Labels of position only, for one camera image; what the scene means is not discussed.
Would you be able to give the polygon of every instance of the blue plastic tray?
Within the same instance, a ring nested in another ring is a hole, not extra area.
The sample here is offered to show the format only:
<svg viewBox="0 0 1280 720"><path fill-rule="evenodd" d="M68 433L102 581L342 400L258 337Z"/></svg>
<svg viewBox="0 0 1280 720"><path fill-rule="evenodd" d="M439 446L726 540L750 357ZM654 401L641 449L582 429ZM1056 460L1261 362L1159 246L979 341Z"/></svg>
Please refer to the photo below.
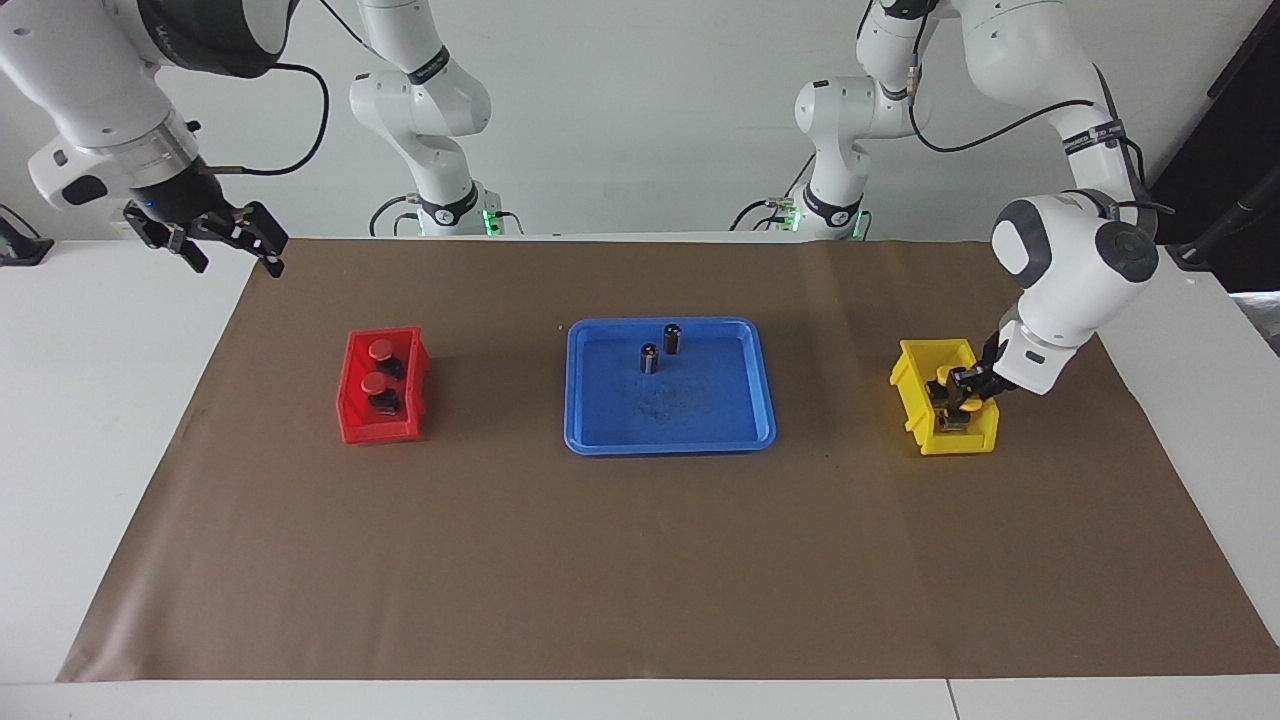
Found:
<svg viewBox="0 0 1280 720"><path fill-rule="evenodd" d="M640 372L640 347L680 325L680 352ZM564 443L579 455L749 452L777 428L760 336L742 318L581 320L568 331Z"/></svg>

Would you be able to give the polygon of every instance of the white wall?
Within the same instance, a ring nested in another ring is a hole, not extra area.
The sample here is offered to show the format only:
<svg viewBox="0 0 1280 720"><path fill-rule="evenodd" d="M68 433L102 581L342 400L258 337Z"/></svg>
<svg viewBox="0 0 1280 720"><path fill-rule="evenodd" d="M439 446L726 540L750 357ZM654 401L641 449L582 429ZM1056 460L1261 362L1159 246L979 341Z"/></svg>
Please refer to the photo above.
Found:
<svg viewBox="0 0 1280 720"><path fill-rule="evenodd" d="M1130 135L1160 167L1203 111L1204 91L1268 0L1071 0L1076 35L1107 73ZM357 27L355 4L334 0ZM795 128L800 86L859 74L860 0L438 0L454 56L483 79L494 119L465 138L472 172L530 232L723 229L748 201L781 193L810 152ZM970 85L959 28L927 59L937 142L966 141L1016 117ZM237 202L262 200L294 236L361 236L384 199L412 188L393 151L346 104L357 72L380 67L314 0L294 18L287 60L329 79L335 113L316 160L289 178L229 178ZM161 72L211 164L279 167L305 151L319 99L308 78L259 81ZM86 217L38 201L26 158L52 124L0 79L0 200L46 234L101 237ZM1070 186L1056 135L1039 123L998 143L938 156L914 140L869 143L874 237L983 237L1010 199Z"/></svg>

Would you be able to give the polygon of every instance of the red plastic container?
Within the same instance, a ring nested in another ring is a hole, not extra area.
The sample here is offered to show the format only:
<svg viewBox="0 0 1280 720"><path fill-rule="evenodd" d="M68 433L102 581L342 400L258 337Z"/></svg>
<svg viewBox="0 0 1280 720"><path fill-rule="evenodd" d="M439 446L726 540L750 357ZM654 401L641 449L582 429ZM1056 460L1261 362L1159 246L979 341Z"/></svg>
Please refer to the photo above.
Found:
<svg viewBox="0 0 1280 720"><path fill-rule="evenodd" d="M404 364L404 379L392 380L392 388L401 397L401 409L394 415L381 415L369 404L369 396L360 383L369 373L378 372L369 346L378 340L389 340L396 357ZM422 347L421 328L388 328L383 331L356 331L347 338L347 357L342 363L342 383L338 386L338 425L342 442L364 445L415 439L422 430L426 400L422 386L431 359Z"/></svg>

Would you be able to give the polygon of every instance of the red button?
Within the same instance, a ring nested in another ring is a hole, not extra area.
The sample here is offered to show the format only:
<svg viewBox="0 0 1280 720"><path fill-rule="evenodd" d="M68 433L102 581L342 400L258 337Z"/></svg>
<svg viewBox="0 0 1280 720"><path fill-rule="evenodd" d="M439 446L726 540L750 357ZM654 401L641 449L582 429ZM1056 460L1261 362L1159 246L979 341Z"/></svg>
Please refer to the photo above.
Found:
<svg viewBox="0 0 1280 720"><path fill-rule="evenodd" d="M375 340L372 345L369 346L369 356L379 363L383 360L390 360L394 354L396 347L392 345L392 341L387 338Z"/></svg>
<svg viewBox="0 0 1280 720"><path fill-rule="evenodd" d="M385 373L369 373L360 382L360 389L365 391L365 395L381 395L387 392L388 386L390 386L390 378Z"/></svg>

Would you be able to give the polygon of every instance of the black pole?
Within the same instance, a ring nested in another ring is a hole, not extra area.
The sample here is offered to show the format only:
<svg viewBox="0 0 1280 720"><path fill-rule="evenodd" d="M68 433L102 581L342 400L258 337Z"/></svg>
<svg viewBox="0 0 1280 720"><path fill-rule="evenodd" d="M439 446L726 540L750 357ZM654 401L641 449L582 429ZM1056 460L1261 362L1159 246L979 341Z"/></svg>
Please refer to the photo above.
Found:
<svg viewBox="0 0 1280 720"><path fill-rule="evenodd" d="M1280 199L1280 164L1262 177L1240 197L1230 210L1222 214L1203 234L1187 245L1171 249L1174 259L1183 268L1203 268L1210 251L1222 240L1238 232L1244 225L1265 213L1272 202Z"/></svg>
<svg viewBox="0 0 1280 720"><path fill-rule="evenodd" d="M54 241L44 238L29 238L18 228L0 218L0 268L31 268L38 265Z"/></svg>

